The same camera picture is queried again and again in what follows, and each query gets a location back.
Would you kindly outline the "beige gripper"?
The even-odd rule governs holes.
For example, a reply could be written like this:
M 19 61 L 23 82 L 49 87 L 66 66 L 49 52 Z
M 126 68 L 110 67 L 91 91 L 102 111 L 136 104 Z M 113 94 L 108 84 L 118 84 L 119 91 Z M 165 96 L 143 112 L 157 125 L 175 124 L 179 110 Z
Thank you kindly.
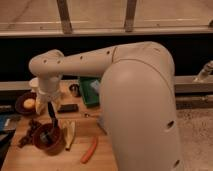
M 56 120 L 55 111 L 61 107 L 61 91 L 44 92 L 40 89 L 36 90 L 35 110 L 38 115 L 42 115 L 47 109 L 52 120 Z

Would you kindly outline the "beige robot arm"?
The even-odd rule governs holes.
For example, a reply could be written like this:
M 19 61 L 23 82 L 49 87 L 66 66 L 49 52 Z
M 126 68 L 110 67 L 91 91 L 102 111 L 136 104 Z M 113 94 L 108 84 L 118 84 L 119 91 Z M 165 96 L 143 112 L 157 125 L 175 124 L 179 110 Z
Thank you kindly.
M 65 56 L 33 57 L 41 110 L 60 96 L 63 75 L 99 77 L 104 125 L 118 171 L 184 171 L 177 125 L 174 62 L 156 42 L 115 45 Z

